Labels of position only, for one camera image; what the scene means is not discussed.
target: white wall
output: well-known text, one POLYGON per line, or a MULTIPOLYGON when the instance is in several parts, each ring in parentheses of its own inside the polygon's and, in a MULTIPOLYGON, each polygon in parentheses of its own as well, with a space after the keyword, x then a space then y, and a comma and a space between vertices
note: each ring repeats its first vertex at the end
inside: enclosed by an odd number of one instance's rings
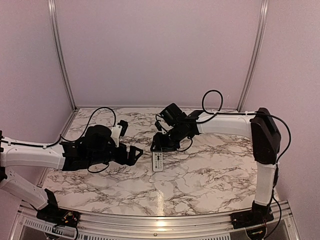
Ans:
MULTIPOLYGON (((0 1, 0 130, 24 141, 53 142, 71 114, 48 1, 0 1)), ((42 168, 15 169, 36 183, 42 168)), ((0 190, 0 239, 9 237, 20 200, 0 190)))
POLYGON ((235 109, 260 8, 260 0, 57 1, 77 105, 199 107, 219 89, 235 109))
MULTIPOLYGON (((302 240, 320 236, 320 1, 271 0, 245 110, 269 108, 292 131, 277 190, 302 240)), ((281 128, 287 142, 287 132, 281 128)))

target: robotic arm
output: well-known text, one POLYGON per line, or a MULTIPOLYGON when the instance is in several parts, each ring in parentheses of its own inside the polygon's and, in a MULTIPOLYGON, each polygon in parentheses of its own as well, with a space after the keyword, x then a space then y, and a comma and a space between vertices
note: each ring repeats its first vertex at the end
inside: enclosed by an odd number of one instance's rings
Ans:
MULTIPOLYGON (((199 134, 232 134, 252 139, 258 172, 256 195, 250 211, 233 213, 231 219, 235 229, 263 224, 274 219, 270 204, 278 180, 277 154, 281 141, 281 134, 269 115, 266 108, 260 108, 258 113, 220 113, 214 118, 202 110, 186 115, 172 103, 159 114, 172 128, 157 132, 150 150, 173 152, 180 148, 181 140, 192 139, 199 134)), ((158 121, 155 125, 159 131, 163 130, 158 121)))
POLYGON ((114 161, 133 166, 143 150, 119 142, 128 123, 121 120, 112 129, 103 125, 90 126, 76 141, 57 144, 21 142, 2 136, 0 131, 0 189, 30 203, 37 210, 37 218, 59 225, 76 227, 79 213, 58 207, 53 192, 36 187, 19 176, 12 166, 46 167, 62 171, 88 169, 92 165, 114 161))

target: remote control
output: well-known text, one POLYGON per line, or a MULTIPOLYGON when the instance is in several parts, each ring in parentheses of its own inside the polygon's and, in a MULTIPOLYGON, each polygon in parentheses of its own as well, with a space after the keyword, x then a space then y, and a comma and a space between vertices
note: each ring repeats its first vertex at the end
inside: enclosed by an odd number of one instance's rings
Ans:
POLYGON ((163 156, 161 151, 152 152, 152 170, 162 172, 164 170, 163 156))

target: white marble tabletop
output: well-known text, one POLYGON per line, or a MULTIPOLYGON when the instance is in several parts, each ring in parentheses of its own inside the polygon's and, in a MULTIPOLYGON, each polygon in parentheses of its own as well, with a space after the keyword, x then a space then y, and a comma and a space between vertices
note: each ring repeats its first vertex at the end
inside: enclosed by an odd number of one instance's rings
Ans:
MULTIPOLYGON (((219 213, 251 207, 254 200, 257 165, 248 138, 207 134, 196 135, 186 152, 163 156, 163 171, 152 171, 150 145, 157 132, 155 114, 162 108, 118 108, 117 122, 129 123, 121 142, 144 150, 134 166, 111 162, 109 168, 92 174, 87 170, 48 173, 44 188, 54 192, 60 207, 76 210, 136 216, 182 216, 219 213)), ((66 138, 80 136, 94 111, 82 108, 66 138)), ((191 109, 184 109, 188 114, 191 109)), ((113 115, 100 110, 91 120, 110 126, 113 115)), ((182 143, 187 147, 189 140, 182 143)), ((99 164, 92 171, 104 168, 99 164)))

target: black mount plate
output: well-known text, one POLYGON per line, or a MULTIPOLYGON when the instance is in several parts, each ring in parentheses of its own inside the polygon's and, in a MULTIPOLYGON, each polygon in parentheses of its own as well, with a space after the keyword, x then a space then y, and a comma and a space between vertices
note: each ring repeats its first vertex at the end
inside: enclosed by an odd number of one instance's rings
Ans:
POLYGON ((259 224, 264 224, 264 220, 270 222, 275 219, 271 208, 269 208, 268 213, 264 218, 261 216, 257 217, 257 215, 254 216, 252 210, 235 212, 230 216, 234 229, 248 228, 259 224))
POLYGON ((41 212, 38 211, 36 214, 36 217, 38 219, 50 222, 50 223, 55 223, 57 225, 60 226, 68 226, 71 228, 76 228, 79 222, 79 216, 80 213, 77 211, 73 211, 73 210, 67 210, 67 209, 63 209, 63 208, 59 208, 58 212, 55 212, 54 215, 52 214, 47 214, 45 212, 41 212), (73 218, 70 219, 68 222, 64 222, 63 217, 67 214, 67 213, 72 213, 73 218))

